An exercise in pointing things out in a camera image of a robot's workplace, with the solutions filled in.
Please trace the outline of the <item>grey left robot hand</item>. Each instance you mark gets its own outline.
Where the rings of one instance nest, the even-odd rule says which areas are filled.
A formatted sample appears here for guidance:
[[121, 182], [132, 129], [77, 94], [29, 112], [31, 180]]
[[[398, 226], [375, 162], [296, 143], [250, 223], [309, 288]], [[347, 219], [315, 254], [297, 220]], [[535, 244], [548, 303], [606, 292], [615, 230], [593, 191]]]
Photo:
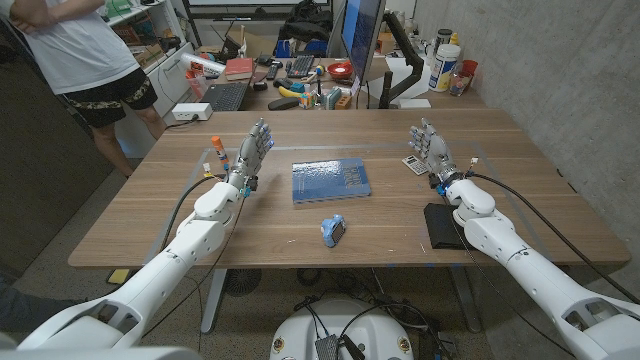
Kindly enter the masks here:
[[271, 129], [264, 119], [260, 118], [243, 139], [230, 168], [227, 182], [237, 189], [246, 187], [249, 180], [259, 173], [262, 161], [273, 145]]

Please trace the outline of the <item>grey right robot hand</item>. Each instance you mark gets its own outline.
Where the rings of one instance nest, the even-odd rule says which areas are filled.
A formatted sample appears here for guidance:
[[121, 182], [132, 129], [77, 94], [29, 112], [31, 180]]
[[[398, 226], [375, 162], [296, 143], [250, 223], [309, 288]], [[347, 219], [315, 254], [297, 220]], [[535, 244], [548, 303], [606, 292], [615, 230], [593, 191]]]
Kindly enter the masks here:
[[409, 135], [409, 146], [425, 164], [432, 189], [438, 186], [447, 189], [453, 182], [463, 178], [445, 140], [427, 118], [421, 119], [420, 127], [411, 126]]

